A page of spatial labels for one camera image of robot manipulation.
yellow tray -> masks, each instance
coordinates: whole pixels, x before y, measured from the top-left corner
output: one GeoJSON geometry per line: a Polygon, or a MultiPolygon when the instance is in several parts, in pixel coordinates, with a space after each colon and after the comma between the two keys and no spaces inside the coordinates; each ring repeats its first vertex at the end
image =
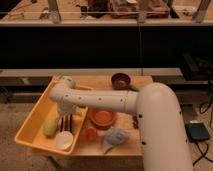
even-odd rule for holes
{"type": "MultiPolygon", "coordinates": [[[[73,115],[73,136],[74,140],[71,147],[67,150],[60,150],[55,148],[54,137],[47,138],[43,135],[43,124],[46,119],[50,119],[58,115],[57,104],[50,100],[49,92],[52,87],[57,83],[56,80],[50,82],[36,105],[33,107],[30,114],[22,124],[21,128],[15,136],[15,142],[32,148],[49,151],[55,154],[70,155],[76,145],[78,136],[80,134],[83,122],[86,118],[88,108],[78,108],[78,113],[81,115],[73,115]]],[[[91,90],[90,87],[81,85],[76,86],[77,89],[91,90]]]]}

plate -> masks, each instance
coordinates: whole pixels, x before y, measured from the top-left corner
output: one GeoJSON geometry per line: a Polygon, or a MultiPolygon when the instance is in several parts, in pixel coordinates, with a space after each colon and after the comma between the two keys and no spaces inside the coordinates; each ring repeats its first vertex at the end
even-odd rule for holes
{"type": "Polygon", "coordinates": [[[96,128],[106,130],[113,125],[117,119],[117,114],[102,109],[90,109],[89,118],[96,128]]]}

clay bowl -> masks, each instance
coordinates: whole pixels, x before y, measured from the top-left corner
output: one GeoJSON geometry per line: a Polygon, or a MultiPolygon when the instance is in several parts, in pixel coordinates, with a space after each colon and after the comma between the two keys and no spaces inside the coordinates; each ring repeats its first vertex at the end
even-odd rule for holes
{"type": "Polygon", "coordinates": [[[130,77],[124,73],[116,73],[111,77],[111,83],[115,90],[128,90],[130,82],[130,77]]]}
{"type": "Polygon", "coordinates": [[[89,118],[93,125],[102,130],[110,128],[117,119],[116,112],[106,111],[102,109],[90,109],[89,118]]]}

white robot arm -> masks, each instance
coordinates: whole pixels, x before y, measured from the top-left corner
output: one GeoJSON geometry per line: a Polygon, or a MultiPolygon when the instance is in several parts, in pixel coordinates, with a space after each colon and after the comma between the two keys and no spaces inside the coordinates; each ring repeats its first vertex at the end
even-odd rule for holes
{"type": "Polygon", "coordinates": [[[137,115],[145,171],[193,171],[181,109],[174,92],[152,83],[140,92],[75,90],[63,76],[50,92],[61,115],[72,106],[97,107],[137,115]]]}

crumpled cloth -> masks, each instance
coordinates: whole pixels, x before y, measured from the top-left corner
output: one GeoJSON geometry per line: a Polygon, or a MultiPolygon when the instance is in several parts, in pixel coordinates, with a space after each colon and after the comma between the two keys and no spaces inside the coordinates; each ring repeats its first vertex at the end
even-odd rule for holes
{"type": "Polygon", "coordinates": [[[107,153],[115,146],[126,142],[129,139],[129,134],[122,129],[110,127],[104,137],[102,143],[102,151],[107,153]]]}

